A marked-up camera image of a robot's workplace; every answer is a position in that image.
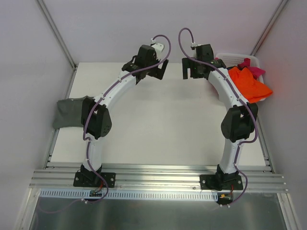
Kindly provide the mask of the orange t shirt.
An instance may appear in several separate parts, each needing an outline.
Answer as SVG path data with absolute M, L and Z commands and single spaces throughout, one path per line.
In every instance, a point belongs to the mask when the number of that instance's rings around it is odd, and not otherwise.
M 238 67 L 233 67 L 228 71 L 228 74 L 240 93 L 250 103 L 257 103 L 273 94 L 268 86 L 254 79 L 248 68 L 240 70 Z

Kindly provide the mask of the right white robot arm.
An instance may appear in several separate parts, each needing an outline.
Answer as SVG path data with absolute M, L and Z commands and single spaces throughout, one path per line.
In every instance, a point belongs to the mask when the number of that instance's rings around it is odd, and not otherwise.
M 221 122 L 225 138 L 224 151 L 215 174 L 200 175 L 202 189 L 242 191 L 241 173 L 237 168 L 242 147 L 249 143 L 251 133 L 257 133 L 258 106 L 249 103 L 240 93 L 221 59 L 214 59 L 210 44 L 192 43 L 193 57 L 182 59 L 183 79 L 206 79 L 218 92 L 219 100 L 226 108 Z

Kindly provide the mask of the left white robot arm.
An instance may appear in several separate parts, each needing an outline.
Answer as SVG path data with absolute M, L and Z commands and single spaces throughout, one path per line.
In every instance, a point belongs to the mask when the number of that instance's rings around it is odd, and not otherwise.
M 115 186 L 116 174 L 102 170 L 102 150 L 105 137 L 112 128 L 110 110 L 130 88 L 136 86 L 146 76 L 162 80 L 168 59 L 161 59 L 164 45 L 152 42 L 142 45 L 138 54 L 124 64 L 117 79 L 101 94 L 86 97 L 82 103 L 81 124 L 83 140 L 86 141 L 85 159 L 76 172 L 74 187 Z

